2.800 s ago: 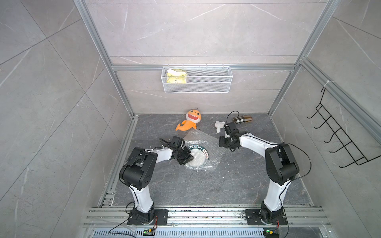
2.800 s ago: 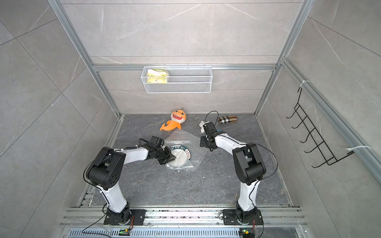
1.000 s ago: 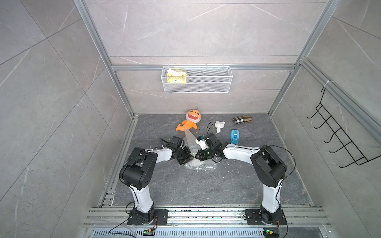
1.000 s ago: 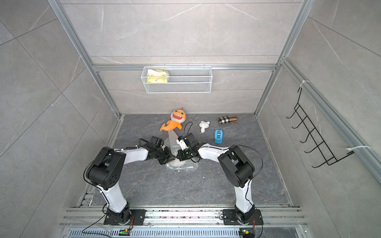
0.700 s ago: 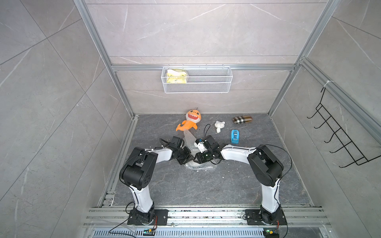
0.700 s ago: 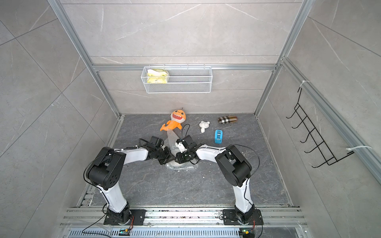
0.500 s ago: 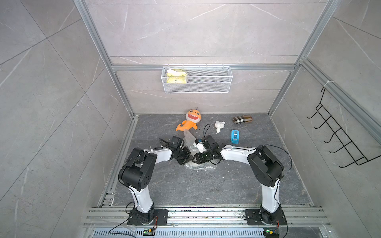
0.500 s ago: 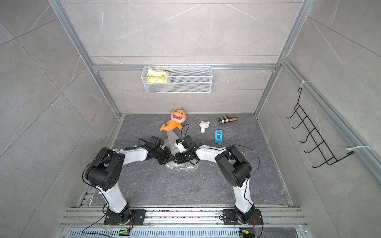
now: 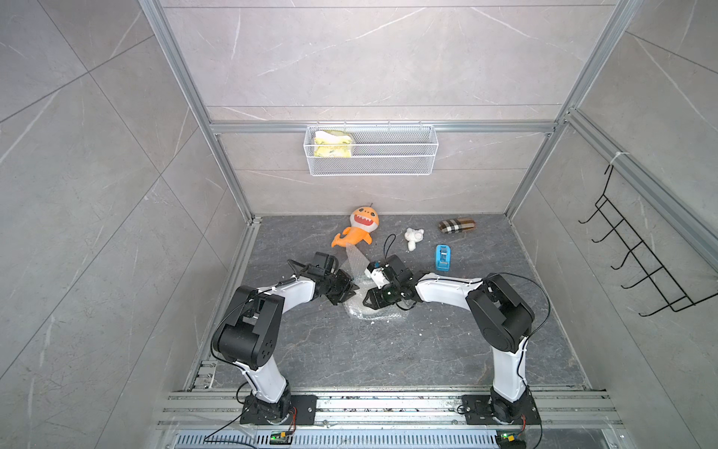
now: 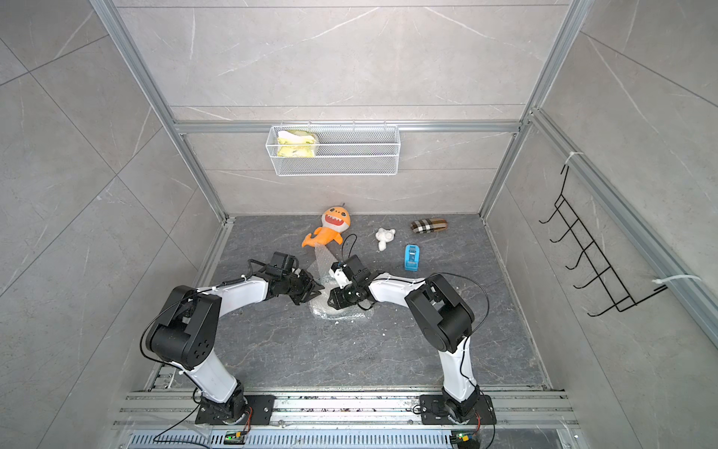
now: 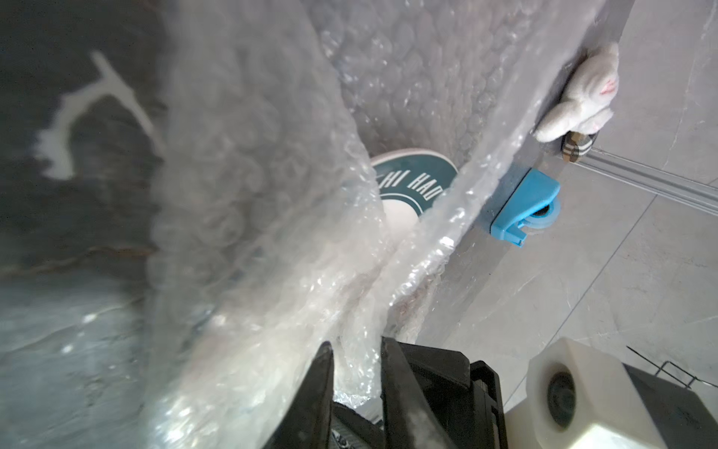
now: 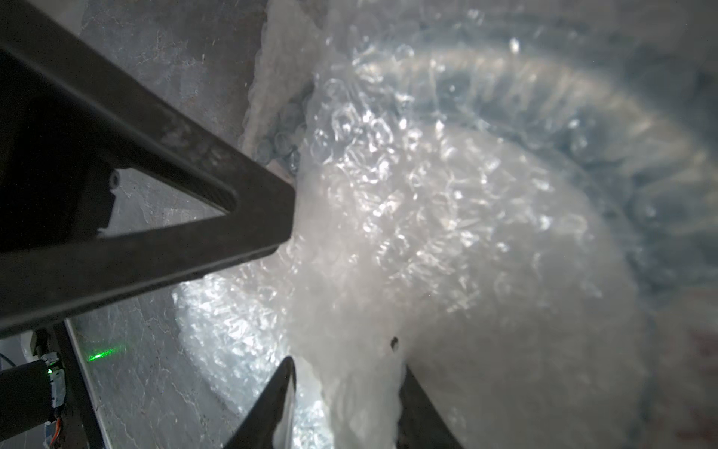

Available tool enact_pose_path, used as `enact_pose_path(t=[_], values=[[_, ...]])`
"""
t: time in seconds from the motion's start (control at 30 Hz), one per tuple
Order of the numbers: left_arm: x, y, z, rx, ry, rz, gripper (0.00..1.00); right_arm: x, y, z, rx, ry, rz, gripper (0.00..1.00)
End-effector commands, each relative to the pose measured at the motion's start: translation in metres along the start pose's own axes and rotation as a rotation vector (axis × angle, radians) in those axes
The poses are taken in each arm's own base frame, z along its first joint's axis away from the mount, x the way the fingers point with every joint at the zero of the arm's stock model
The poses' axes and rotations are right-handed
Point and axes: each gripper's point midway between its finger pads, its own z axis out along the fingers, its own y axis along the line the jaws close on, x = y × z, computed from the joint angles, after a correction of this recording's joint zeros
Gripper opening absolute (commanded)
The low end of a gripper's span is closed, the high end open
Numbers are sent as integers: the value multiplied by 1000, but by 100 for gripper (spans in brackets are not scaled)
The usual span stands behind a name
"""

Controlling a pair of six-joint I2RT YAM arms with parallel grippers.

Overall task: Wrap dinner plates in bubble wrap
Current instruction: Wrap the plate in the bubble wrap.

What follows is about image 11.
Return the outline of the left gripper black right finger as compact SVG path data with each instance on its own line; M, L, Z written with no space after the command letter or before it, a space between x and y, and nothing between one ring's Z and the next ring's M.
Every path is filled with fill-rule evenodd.
M454 448L392 338L381 340L381 388L386 448Z

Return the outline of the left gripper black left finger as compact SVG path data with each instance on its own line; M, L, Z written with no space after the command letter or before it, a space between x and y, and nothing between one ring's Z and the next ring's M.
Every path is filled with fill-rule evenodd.
M265 448L327 448L333 397L334 353L330 342L323 342Z

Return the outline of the white plate teal rim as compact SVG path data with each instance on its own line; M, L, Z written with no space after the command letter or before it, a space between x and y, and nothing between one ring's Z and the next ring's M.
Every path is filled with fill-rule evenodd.
M458 174L454 163L427 149L403 149L371 159L393 241L399 243Z

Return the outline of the clear bubble wrap sheet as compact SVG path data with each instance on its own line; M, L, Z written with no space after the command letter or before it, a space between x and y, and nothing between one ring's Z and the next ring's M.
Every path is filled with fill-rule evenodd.
M323 342L380 394L599 1L173 1L142 448L258 448ZM409 236L371 159L458 169Z

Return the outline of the blue tape dispenser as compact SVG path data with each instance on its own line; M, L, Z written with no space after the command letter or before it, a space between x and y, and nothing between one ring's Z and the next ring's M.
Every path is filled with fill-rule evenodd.
M493 220L491 236L523 247L527 239L525 228L542 230L557 221L561 213L560 190L557 180L532 168Z

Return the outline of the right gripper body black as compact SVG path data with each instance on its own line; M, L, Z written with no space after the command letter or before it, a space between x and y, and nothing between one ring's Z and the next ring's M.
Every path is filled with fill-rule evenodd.
M454 448L508 446L496 372L483 361L469 362L460 352L398 343L431 411L451 438ZM356 411L334 403L330 446L386 448L383 416L372 422Z

